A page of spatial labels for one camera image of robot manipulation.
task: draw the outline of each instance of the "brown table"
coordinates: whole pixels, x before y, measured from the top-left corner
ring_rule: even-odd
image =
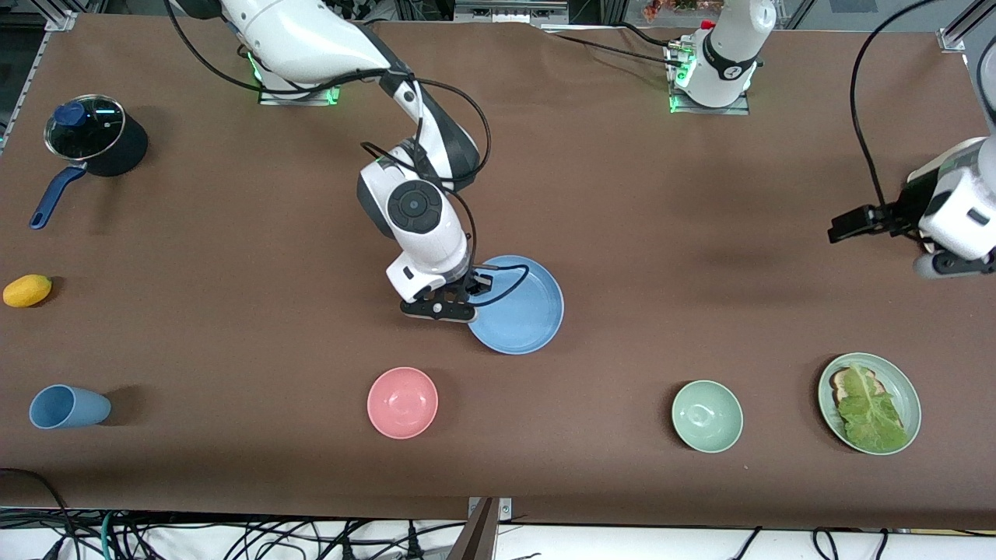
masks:
[[[249,78],[222,24],[183,23]],[[78,507],[460,517],[466,496],[501,495],[526,521],[996,527],[996,281],[921,280],[902,240],[827,242],[831,217],[873,201],[847,104],[864,35],[773,34],[742,118],[669,114],[659,66],[525,25],[377,32],[487,112],[492,162],[466,190],[479,254],[557,276],[557,338],[502,356],[466,327],[398,313],[383,275],[398,248],[354,195],[370,160],[358,143],[413,130],[378,88],[261,108],[167,20],[82,16],[53,38],[0,159],[4,281],[62,278],[40,308],[0,310],[0,463],[42,472]],[[654,53],[625,32],[585,37]],[[932,35],[882,37],[860,86],[892,193],[986,134],[961,57]],[[145,125],[148,157],[75,183],[29,230],[62,166],[45,119],[89,92]],[[481,138],[466,105],[437,98]],[[903,453],[859,454],[824,426],[817,375],[850,351],[915,383],[923,428]],[[400,365],[441,399],[409,441],[365,414],[370,383]],[[700,378],[746,415],[718,455],[664,419]],[[32,428],[28,402],[58,382],[109,395],[112,425]],[[44,498],[0,487],[3,503]]]

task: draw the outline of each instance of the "green bowl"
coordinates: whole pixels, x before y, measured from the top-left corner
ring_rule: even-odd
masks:
[[[699,380],[682,387],[674,397],[671,422],[691,448],[718,453],[740,438],[744,414],[729,389],[714,381]]]
[[[848,441],[845,437],[844,419],[837,412],[837,403],[834,402],[834,387],[830,385],[830,378],[836,372],[845,370],[851,365],[864,366],[872,370],[875,373],[875,378],[881,381],[885,390],[892,395],[892,404],[895,406],[895,411],[899,413],[899,419],[902,420],[902,426],[906,429],[906,435],[909,437],[906,445],[895,451],[882,453],[862,449]],[[827,421],[827,425],[834,431],[834,434],[841,441],[862,453],[869,455],[892,455],[893,453],[899,453],[909,447],[913,443],[913,440],[916,439],[916,435],[920,433],[920,398],[916,395],[916,389],[909,382],[909,378],[893,365],[892,362],[873,354],[854,352],[852,354],[844,354],[830,362],[820,376],[820,385],[817,387],[817,399],[820,402],[820,412],[823,413],[823,420]]]

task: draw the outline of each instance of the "lemon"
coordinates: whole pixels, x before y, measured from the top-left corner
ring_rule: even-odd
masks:
[[[14,280],[3,289],[3,302],[11,307],[31,307],[48,297],[52,280],[41,274],[29,274]]]

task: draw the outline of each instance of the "pot handle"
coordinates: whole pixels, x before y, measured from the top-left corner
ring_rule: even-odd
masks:
[[[59,171],[59,174],[52,178],[49,187],[45,189],[45,194],[42,195],[41,201],[38,202],[38,208],[31,215],[28,227],[31,229],[45,227],[49,223],[49,217],[52,215],[52,212],[56,209],[56,204],[59,203],[59,198],[62,196],[63,191],[66,190],[66,185],[85,174],[87,174],[87,170],[84,167],[74,165],[70,165]]]

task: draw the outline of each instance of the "bowl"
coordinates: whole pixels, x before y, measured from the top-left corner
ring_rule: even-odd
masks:
[[[409,439],[435,419],[439,395],[435,384],[415,368],[388,370],[367,395],[367,416],[377,431],[392,439]]]
[[[906,435],[908,436],[906,445],[888,452],[868,451],[854,445],[845,437],[844,419],[837,412],[837,403],[834,402],[834,388],[830,385],[830,378],[836,372],[845,370],[851,365],[864,366],[872,370],[875,373],[875,378],[892,395],[892,405],[895,406],[895,411],[899,413],[899,420],[902,421],[902,427],[905,428]],[[909,447],[913,443],[913,440],[916,439],[916,435],[920,433],[920,397],[917,396],[916,389],[909,382],[909,378],[892,362],[874,354],[866,354],[864,352],[844,354],[827,364],[827,367],[823,370],[823,374],[820,376],[820,384],[817,387],[817,400],[820,404],[820,413],[823,414],[823,420],[827,421],[830,430],[841,441],[862,453],[869,455],[892,455],[899,453]]]
[[[470,332],[491,350],[521,356],[543,348],[560,330],[564,321],[564,294],[553,274],[540,263],[518,255],[502,255],[484,264],[509,267],[526,265],[529,274],[508,296],[477,310],[477,320],[470,323]],[[480,272],[494,278],[491,291],[472,296],[470,303],[479,304],[501,297],[522,278],[522,269],[487,270]]]
[[[674,397],[671,422],[691,448],[718,453],[740,438],[744,415],[729,389],[714,381],[699,380],[682,387]]]

